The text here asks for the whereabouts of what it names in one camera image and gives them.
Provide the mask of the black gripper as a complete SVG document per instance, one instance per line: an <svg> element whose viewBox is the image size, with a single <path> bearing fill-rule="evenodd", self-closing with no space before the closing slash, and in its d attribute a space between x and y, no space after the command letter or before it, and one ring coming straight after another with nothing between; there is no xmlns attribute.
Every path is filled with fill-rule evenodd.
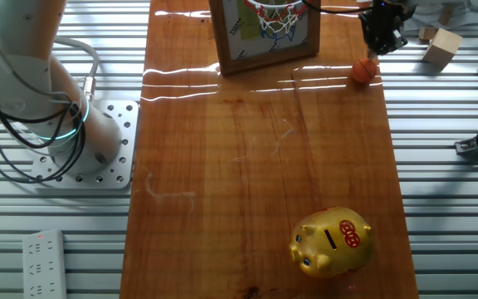
<svg viewBox="0 0 478 299"><path fill-rule="evenodd" d="M360 14L359 20L368 47L368 59L377 59L378 52L393 52L407 44L403 36L403 21L399 17Z"/></svg>

